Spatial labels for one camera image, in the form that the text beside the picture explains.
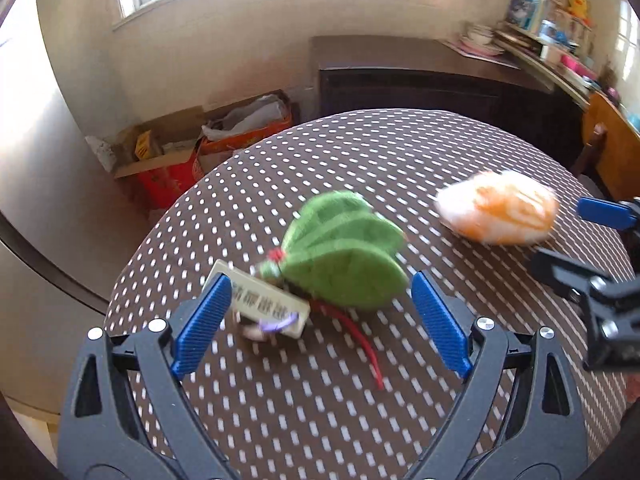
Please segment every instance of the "blue gripper tip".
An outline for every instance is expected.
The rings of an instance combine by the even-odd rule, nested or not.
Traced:
[[[616,202],[585,196],[578,200],[576,212],[583,220],[611,227],[618,231],[631,229],[637,222],[636,217],[628,207]]]
[[[196,371],[231,305],[231,280],[222,274],[200,298],[200,304],[174,341],[171,371],[181,380]]]
[[[421,272],[414,276],[411,297],[445,366],[466,379],[472,370],[468,339],[435,288]]]

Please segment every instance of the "wooden chair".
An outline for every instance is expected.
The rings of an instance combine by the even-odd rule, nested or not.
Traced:
[[[613,200],[640,196],[640,136],[603,94],[591,96],[582,118],[585,147],[571,172],[582,175],[594,167]]]

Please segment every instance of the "black gripper frame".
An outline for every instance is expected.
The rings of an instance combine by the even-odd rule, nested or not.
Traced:
[[[428,279],[468,338],[473,367],[452,412],[404,479],[575,480],[587,465],[586,430],[558,339],[498,325],[482,330],[464,303]],[[172,373],[175,341],[199,306],[200,298],[184,302],[160,332],[147,326],[132,335],[87,338],[60,426],[59,468],[68,480],[239,480]],[[495,446],[471,457],[508,368],[514,389]],[[150,446],[130,370],[141,373],[175,459]]]
[[[216,275],[212,286],[221,276],[228,280]],[[227,288],[230,301],[230,284]],[[205,432],[172,371],[176,339],[206,292],[182,302],[160,332],[147,326],[131,335],[87,337],[60,423],[58,468],[68,480],[240,479]],[[175,459],[156,453],[149,444],[132,396],[130,370],[142,375]]]
[[[474,366],[443,426],[404,480],[577,479],[588,464],[587,434],[558,338],[548,329],[525,335],[494,324],[483,330],[481,318],[473,319],[463,301],[446,296],[426,270],[422,274],[469,337]],[[494,447],[471,458],[507,369],[515,378]]]
[[[640,277],[616,283],[607,272],[546,249],[533,255],[529,272],[580,307],[585,370],[640,371]]]

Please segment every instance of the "pink container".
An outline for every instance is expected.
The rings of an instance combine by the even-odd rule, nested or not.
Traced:
[[[580,61],[569,56],[568,54],[564,54],[560,58],[560,62],[570,70],[573,70],[580,77],[587,76],[590,79],[596,79],[596,73],[593,70],[589,70],[585,67]]]

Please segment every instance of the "green plush toy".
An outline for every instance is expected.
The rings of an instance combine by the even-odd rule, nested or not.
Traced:
[[[359,195],[313,197],[259,269],[270,283],[298,286],[315,300],[361,309],[384,306],[408,285],[394,255],[403,232],[371,211]]]

